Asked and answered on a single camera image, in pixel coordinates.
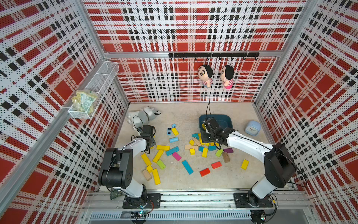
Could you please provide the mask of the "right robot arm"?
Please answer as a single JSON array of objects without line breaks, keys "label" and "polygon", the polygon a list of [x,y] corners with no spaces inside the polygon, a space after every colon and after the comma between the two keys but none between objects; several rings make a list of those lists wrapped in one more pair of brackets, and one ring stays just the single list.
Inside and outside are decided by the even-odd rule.
[{"label": "right robot arm", "polygon": [[233,128],[222,128],[215,118],[203,121],[205,130],[201,132],[203,142],[215,142],[239,149],[264,164],[264,176],[247,193],[247,201],[258,206],[272,191],[284,188],[297,171],[288,149],[283,144],[271,145],[242,135]]}]

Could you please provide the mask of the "yellow rectangular block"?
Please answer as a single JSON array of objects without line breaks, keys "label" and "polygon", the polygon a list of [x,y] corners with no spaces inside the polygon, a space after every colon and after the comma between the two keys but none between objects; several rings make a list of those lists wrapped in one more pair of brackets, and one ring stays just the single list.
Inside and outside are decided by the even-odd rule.
[{"label": "yellow rectangular block", "polygon": [[143,159],[146,166],[151,166],[152,163],[151,163],[150,159],[148,158],[147,154],[142,154],[141,158]]}]

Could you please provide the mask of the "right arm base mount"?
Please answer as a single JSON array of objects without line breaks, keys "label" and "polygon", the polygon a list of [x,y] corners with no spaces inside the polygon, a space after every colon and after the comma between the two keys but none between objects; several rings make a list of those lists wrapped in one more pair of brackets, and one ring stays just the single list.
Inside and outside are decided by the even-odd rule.
[{"label": "right arm base mount", "polygon": [[254,193],[239,192],[234,193],[234,203],[236,208],[273,208],[273,201],[269,195],[263,199],[258,198]]}]

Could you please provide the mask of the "yellow bar block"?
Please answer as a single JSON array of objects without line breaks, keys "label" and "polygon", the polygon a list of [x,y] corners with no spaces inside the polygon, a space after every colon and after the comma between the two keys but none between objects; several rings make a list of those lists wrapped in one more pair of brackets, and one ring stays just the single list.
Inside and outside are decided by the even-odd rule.
[{"label": "yellow bar block", "polygon": [[177,131],[176,128],[172,128],[172,133],[173,133],[175,136],[179,135],[179,132]]}]

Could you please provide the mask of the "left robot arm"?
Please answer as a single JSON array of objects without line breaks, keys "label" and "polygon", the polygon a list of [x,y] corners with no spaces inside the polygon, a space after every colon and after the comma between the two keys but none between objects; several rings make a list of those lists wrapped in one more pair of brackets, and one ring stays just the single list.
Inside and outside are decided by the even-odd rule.
[{"label": "left robot arm", "polygon": [[141,198],[145,186],[133,178],[133,158],[155,145],[155,127],[144,125],[139,136],[122,148],[108,148],[104,153],[98,183],[124,192],[128,197]]}]

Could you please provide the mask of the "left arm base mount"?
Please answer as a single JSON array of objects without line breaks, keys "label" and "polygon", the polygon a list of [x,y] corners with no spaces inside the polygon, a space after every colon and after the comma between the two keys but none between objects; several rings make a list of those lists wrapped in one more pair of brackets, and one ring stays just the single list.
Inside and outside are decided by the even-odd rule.
[{"label": "left arm base mount", "polygon": [[123,209],[135,209],[139,207],[143,207],[146,209],[158,209],[161,203],[160,193],[145,193],[143,196],[139,198],[128,197],[125,196],[125,200],[123,202]]}]

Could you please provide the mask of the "large yellow block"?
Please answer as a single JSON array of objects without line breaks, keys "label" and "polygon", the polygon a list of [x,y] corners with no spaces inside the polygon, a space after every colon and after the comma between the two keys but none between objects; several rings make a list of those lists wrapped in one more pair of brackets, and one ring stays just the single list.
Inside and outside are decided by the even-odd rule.
[{"label": "large yellow block", "polygon": [[157,163],[157,162],[160,160],[160,158],[161,158],[161,156],[163,155],[163,153],[164,153],[163,150],[159,150],[159,151],[157,152],[156,156],[154,157],[153,162],[154,162],[154,163]]}]

